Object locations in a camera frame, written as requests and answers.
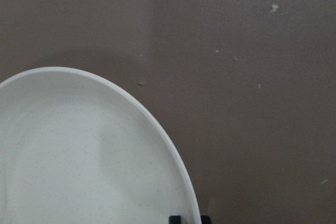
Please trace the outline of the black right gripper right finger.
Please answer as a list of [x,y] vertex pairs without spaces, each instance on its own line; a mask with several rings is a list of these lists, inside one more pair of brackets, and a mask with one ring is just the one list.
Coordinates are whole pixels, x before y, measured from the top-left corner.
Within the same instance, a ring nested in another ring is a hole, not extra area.
[[201,215],[201,223],[202,224],[213,224],[211,217],[208,215]]

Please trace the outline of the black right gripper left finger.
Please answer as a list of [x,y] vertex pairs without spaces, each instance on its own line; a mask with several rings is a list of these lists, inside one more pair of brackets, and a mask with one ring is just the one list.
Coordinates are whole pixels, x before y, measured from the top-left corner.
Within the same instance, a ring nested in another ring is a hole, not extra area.
[[169,216],[169,224],[182,224],[181,216]]

